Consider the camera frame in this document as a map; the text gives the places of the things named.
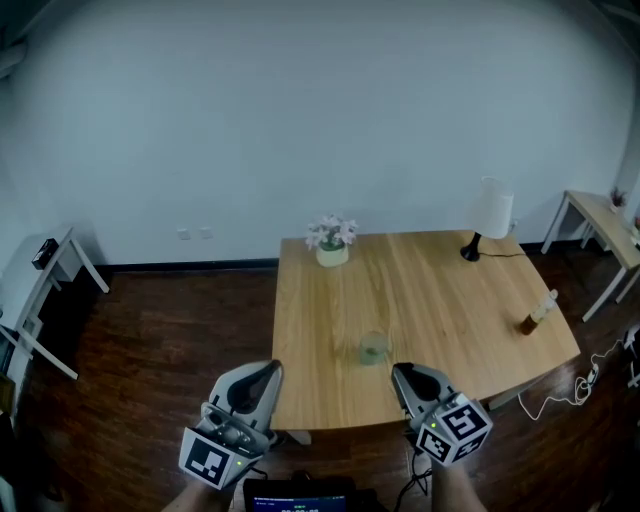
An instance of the wooden floor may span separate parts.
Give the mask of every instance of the wooden floor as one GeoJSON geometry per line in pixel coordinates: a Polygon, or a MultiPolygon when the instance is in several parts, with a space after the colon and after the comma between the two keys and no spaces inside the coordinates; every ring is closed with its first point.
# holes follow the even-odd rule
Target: wooden floor
{"type": "MultiPolygon", "coordinates": [[[[623,304],[608,303],[583,324],[581,315],[618,270],[615,259],[571,251],[532,260],[559,290],[582,350],[524,394],[537,412],[548,393],[573,397],[589,354],[605,351],[640,321],[640,284],[623,304]]],[[[182,431],[196,423],[216,378],[270,357],[276,275],[123,273],[110,284],[110,294],[98,295],[82,276],[64,297],[47,302],[43,336],[80,378],[73,382],[36,357],[19,427],[42,433],[72,510],[157,511],[184,485],[177,467],[182,431]],[[66,321],[70,312],[74,321],[66,321]]],[[[640,400],[627,389],[626,355],[616,349],[598,362],[602,377],[583,407],[550,403],[536,423],[517,400],[491,414],[494,430],[467,463],[489,510],[586,511],[602,497],[632,444],[640,400]]],[[[259,467],[271,478],[295,469],[315,477],[350,475],[392,508],[409,478],[411,451],[402,429],[318,432],[311,447],[287,443],[259,467]]],[[[238,498],[233,506],[243,509],[238,498]]],[[[409,493],[402,510],[429,510],[429,502],[409,493]]]]}

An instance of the electrical outlet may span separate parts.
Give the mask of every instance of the electrical outlet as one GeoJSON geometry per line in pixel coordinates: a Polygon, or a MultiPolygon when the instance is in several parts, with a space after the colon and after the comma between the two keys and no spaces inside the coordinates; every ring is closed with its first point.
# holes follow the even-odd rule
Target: electrical outlet
{"type": "Polygon", "coordinates": [[[589,370],[589,376],[587,377],[587,384],[589,384],[589,386],[592,386],[593,383],[596,381],[596,379],[598,378],[598,372],[600,371],[600,368],[598,367],[597,364],[593,364],[593,368],[591,368],[591,370],[589,370]]]}
{"type": "Polygon", "coordinates": [[[210,227],[203,227],[199,229],[200,238],[203,240],[208,240],[209,238],[213,238],[213,230],[210,227]]]}
{"type": "Polygon", "coordinates": [[[178,238],[180,240],[191,240],[191,233],[189,233],[188,229],[179,228],[178,229],[178,238]]]}

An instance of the flower vase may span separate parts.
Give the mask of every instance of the flower vase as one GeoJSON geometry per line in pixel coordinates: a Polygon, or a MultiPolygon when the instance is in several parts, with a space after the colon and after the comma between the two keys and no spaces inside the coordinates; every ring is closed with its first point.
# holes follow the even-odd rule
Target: flower vase
{"type": "Polygon", "coordinates": [[[324,249],[322,246],[318,246],[316,249],[316,259],[323,267],[337,267],[349,260],[349,246],[343,245],[335,249],[324,249]]]}

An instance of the white lamp shade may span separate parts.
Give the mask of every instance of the white lamp shade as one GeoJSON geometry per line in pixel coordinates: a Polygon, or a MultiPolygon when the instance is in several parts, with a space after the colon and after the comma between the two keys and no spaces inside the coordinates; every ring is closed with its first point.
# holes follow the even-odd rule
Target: white lamp shade
{"type": "Polygon", "coordinates": [[[504,238],[509,233],[513,192],[496,178],[482,178],[482,195],[471,208],[471,227],[488,238],[504,238]]]}

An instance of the ceiling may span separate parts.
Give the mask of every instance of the ceiling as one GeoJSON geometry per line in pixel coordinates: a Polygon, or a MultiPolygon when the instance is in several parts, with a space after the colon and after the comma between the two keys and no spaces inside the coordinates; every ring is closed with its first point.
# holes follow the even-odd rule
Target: ceiling
{"type": "Polygon", "coordinates": [[[640,0],[591,0],[609,19],[640,62],[640,0]]]}
{"type": "Polygon", "coordinates": [[[52,0],[0,0],[0,47],[6,48],[24,36],[36,15],[52,0]]]}

